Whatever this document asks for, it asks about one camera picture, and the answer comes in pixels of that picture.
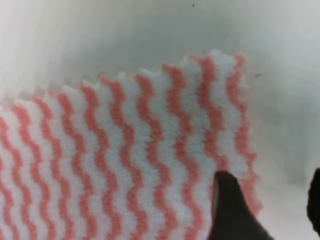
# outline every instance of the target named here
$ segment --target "black object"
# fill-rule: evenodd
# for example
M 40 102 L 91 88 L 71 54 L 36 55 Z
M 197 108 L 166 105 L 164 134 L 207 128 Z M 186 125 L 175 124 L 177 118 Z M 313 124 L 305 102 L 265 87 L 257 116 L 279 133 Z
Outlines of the black object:
M 273 240 L 250 212 L 236 177 L 214 175 L 212 227 L 207 240 Z
M 314 172 L 308 192 L 307 216 L 320 237 L 320 168 Z

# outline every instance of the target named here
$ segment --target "white surface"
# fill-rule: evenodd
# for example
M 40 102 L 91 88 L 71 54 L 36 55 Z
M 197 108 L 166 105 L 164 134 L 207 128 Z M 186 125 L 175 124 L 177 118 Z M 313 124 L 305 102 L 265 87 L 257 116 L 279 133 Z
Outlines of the white surface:
M 7 97 L 28 98 L 49 85 L 94 82 L 101 73 L 154 70 L 164 62 L 179 63 L 187 53 L 245 53 L 256 168 L 267 186 L 260 189 L 266 207 L 260 219 L 278 239 L 317 239 L 305 216 L 305 198 L 320 167 L 319 1 L 0 0 L 0 5 L 4 104 Z

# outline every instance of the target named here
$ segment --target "textured fabric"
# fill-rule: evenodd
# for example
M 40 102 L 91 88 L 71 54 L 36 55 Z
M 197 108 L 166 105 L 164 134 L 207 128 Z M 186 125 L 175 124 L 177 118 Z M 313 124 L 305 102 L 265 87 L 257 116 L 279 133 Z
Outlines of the textured fabric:
M 0 239 L 204 240 L 216 170 L 256 213 L 244 59 L 212 51 L 0 109 Z

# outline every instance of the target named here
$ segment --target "wavy pink stripe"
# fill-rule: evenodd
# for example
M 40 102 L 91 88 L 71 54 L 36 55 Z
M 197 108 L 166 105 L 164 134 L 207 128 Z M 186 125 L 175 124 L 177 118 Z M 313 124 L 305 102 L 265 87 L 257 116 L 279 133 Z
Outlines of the wavy pink stripe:
M 183 73 L 178 67 L 165 64 L 162 68 L 172 80 L 172 88 L 167 91 L 166 100 L 169 112 L 175 115 L 179 121 L 180 135 L 174 144 L 174 151 L 177 160 L 184 165 L 187 171 L 187 180 L 183 184 L 181 194 L 183 203 L 188 206 L 193 216 L 192 226 L 186 230 L 184 239 L 194 240 L 197 239 L 199 230 L 203 227 L 204 217 L 193 196 L 195 185 L 199 181 L 199 168 L 195 160 L 187 152 L 188 138 L 193 132 L 191 120 L 180 103 L 180 93 L 187 86 Z
M 20 137 L 23 143 L 31 149 L 34 157 L 34 163 L 32 163 L 32 165 L 30 166 L 31 176 L 35 183 L 37 183 L 40 186 L 42 192 L 42 200 L 39 204 L 40 217 L 45 222 L 46 227 L 48 229 L 47 239 L 52 240 L 56 237 L 56 229 L 55 223 L 49 218 L 48 214 L 48 204 L 51 199 L 49 186 L 42 179 L 39 172 L 39 165 L 44 161 L 41 157 L 40 147 L 39 145 L 34 143 L 30 137 L 28 125 L 30 125 L 31 122 L 27 110 L 25 110 L 23 107 L 14 105 L 12 107 L 12 111 L 15 113 L 21 124 L 18 130 Z
M 149 101 L 155 95 L 151 80 L 144 75 L 137 75 L 138 82 L 142 94 L 137 101 L 137 109 L 140 118 L 147 122 L 151 129 L 150 140 L 146 144 L 146 158 L 149 163 L 157 169 L 160 183 L 153 192 L 154 205 L 163 212 L 165 219 L 165 228 L 160 229 L 157 234 L 157 240 L 169 239 L 170 233 L 173 229 L 178 227 L 177 217 L 175 211 L 166 203 L 166 188 L 171 185 L 170 169 L 159 160 L 158 146 L 159 142 L 163 141 L 163 131 L 160 121 L 151 117 L 149 109 Z
M 20 170 L 23 165 L 22 158 L 20 155 L 20 152 L 14 148 L 8 139 L 8 126 L 4 119 L 0 117 L 0 139 L 2 141 L 3 147 L 6 148 L 9 152 L 11 152 L 13 160 L 14 160 L 14 166 L 12 169 L 12 178 L 14 181 L 14 184 L 21 189 L 22 191 L 22 197 L 23 197 L 23 203 L 21 205 L 21 217 L 23 222 L 28 228 L 29 238 L 30 239 L 37 239 L 37 229 L 33 222 L 30 220 L 29 216 L 29 207 L 31 205 L 31 196 L 30 191 L 26 185 L 22 183 L 21 176 L 20 176 Z
M 241 117 L 241 124 L 234 134 L 235 148 L 239 154 L 247 159 L 249 174 L 248 179 L 241 181 L 244 196 L 246 201 L 255 214 L 261 209 L 261 204 L 255 199 L 255 184 L 258 176 L 253 170 L 253 163 L 256 160 L 256 154 L 251 152 L 248 147 L 250 123 L 247 120 L 247 104 L 240 99 L 239 83 L 242 77 L 241 66 L 244 64 L 244 58 L 240 55 L 235 56 L 236 66 L 234 67 L 232 75 L 230 75 L 226 82 L 226 91 L 230 102 L 238 109 Z
M 216 170 L 228 170 L 228 159 L 219 153 L 218 135 L 224 130 L 222 109 L 211 100 L 211 87 L 215 82 L 215 65 L 210 57 L 195 58 L 202 71 L 202 83 L 197 90 L 199 106 L 204 109 L 210 119 L 210 129 L 204 134 L 204 151 L 216 163 Z
M 141 240 L 144 233 L 148 231 L 147 213 L 140 208 L 138 203 L 138 191 L 143 184 L 142 174 L 139 168 L 131 162 L 131 148 L 135 143 L 134 129 L 126 123 L 122 114 L 122 104 L 126 100 L 126 96 L 122 86 L 117 81 L 111 81 L 106 77 L 101 78 L 101 83 L 108 86 L 113 94 L 114 102 L 110 104 L 110 113 L 114 123 L 122 129 L 124 144 L 119 150 L 119 156 L 122 165 L 131 173 L 133 187 L 129 189 L 126 195 L 127 207 L 136 216 L 136 232 L 131 234 L 131 240 Z
M 94 160 L 98 170 L 105 176 L 107 182 L 107 191 L 102 196 L 103 211 L 110 218 L 111 232 L 106 235 L 107 240 L 114 240 L 120 236 L 123 232 L 121 224 L 121 216 L 114 209 L 114 195 L 118 191 L 118 182 L 116 174 L 108 167 L 105 160 L 105 153 L 109 149 L 109 140 L 107 133 L 98 127 L 98 123 L 95 119 L 95 112 L 99 107 L 98 98 L 95 91 L 88 86 L 82 86 L 82 92 L 88 103 L 87 109 L 84 113 L 84 120 L 88 126 L 88 129 L 95 133 L 98 142 L 99 149 L 95 152 Z
M 72 157 L 72 169 L 74 173 L 81 179 L 84 188 L 84 193 L 79 199 L 79 209 L 86 221 L 86 236 L 84 240 L 90 240 L 97 236 L 97 221 L 95 216 L 90 213 L 89 197 L 94 193 L 94 189 L 91 183 L 91 179 L 88 174 L 82 169 L 82 155 L 86 152 L 84 139 L 81 134 L 77 133 L 71 122 L 71 116 L 74 113 L 74 109 L 70 103 L 68 97 L 60 93 L 57 95 L 57 99 L 64 109 L 62 116 L 62 125 L 65 133 L 69 135 L 75 142 L 75 150 Z
M 50 170 L 53 178 L 59 183 L 62 196 L 59 200 L 59 214 L 65 223 L 65 234 L 63 240 L 70 240 L 73 237 L 74 223 L 68 214 L 67 203 L 71 197 L 69 182 L 63 177 L 59 169 L 60 159 L 62 157 L 61 142 L 54 138 L 49 127 L 49 121 L 53 118 L 52 112 L 46 102 L 40 97 L 34 97 L 33 101 L 38 105 L 43 114 L 40 127 L 43 137 L 47 139 L 52 147 L 53 159 L 50 161 Z
M 3 159 L 0 159 L 0 175 L 2 175 L 2 172 L 4 170 L 4 166 L 2 162 L 3 162 Z M 18 228 L 15 224 L 13 224 L 12 218 L 11 218 L 11 209 L 14 205 L 12 194 L 11 194 L 11 191 L 2 182 L 1 177 L 0 177 L 0 191 L 3 193 L 4 202 L 5 202 L 4 206 L 2 207 L 4 223 L 11 229 L 13 240 L 19 240 L 20 236 L 19 236 Z

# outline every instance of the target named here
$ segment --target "pink and white fabric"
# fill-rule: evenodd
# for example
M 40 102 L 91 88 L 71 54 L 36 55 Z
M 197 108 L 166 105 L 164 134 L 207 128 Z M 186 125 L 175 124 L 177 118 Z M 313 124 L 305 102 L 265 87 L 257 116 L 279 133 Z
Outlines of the pink and white fabric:
M 241 56 L 102 76 L 0 108 L 1 240 L 204 240 L 216 170 L 257 213 Z

